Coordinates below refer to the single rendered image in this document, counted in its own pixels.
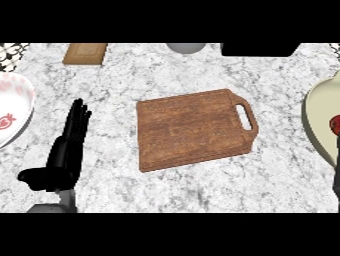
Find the tan wooden block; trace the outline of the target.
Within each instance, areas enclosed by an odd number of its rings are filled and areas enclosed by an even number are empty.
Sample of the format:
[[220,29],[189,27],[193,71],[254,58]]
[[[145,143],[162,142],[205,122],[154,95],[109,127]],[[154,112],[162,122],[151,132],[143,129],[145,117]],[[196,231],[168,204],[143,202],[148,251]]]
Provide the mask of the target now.
[[106,43],[71,43],[64,56],[65,65],[100,65]]

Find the grey round object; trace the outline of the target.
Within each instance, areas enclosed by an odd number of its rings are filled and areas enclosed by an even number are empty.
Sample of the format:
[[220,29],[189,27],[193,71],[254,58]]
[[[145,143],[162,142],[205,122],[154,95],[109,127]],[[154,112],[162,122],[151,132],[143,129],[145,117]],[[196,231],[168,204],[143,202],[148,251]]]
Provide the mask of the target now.
[[167,47],[180,54],[193,54],[205,47],[204,43],[168,43]]

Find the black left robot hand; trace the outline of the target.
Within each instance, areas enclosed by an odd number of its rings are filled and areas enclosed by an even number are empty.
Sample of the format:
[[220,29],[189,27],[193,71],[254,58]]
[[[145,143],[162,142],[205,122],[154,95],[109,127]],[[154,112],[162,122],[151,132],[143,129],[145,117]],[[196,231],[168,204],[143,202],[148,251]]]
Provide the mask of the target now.
[[83,143],[87,134],[92,111],[83,99],[74,100],[66,116],[62,135],[56,138],[46,166],[19,172],[18,180],[33,191],[64,191],[74,188],[78,181],[83,162]]

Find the black appliance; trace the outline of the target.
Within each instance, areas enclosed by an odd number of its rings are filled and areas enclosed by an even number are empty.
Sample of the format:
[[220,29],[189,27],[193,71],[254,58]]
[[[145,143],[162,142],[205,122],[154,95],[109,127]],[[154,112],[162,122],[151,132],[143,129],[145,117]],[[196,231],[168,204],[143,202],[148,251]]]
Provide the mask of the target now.
[[223,56],[235,57],[288,57],[298,48],[298,43],[222,43],[220,51]]

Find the brown wooden cutting board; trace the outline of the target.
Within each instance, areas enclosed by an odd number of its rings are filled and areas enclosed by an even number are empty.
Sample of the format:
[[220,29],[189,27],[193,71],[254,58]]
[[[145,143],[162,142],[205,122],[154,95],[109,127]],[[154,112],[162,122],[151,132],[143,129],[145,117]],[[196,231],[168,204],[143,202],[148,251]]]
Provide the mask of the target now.
[[229,89],[139,101],[136,111],[142,172],[251,151],[258,125]]

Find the pale cream pot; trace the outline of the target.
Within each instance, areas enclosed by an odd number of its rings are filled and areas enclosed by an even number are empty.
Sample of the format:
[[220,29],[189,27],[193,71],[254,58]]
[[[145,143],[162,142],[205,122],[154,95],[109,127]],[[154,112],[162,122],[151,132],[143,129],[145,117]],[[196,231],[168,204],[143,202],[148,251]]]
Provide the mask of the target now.
[[337,165],[337,135],[331,118],[340,115],[340,70],[309,90],[301,104],[301,122],[309,141],[331,166]]

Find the white bowl with strawberry print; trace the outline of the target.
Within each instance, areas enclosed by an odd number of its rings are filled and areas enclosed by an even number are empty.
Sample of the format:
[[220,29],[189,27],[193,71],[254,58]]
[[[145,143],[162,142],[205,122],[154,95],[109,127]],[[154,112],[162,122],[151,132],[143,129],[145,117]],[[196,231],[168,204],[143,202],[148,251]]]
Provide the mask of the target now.
[[27,127],[34,100],[31,81],[18,73],[0,72],[0,148]]

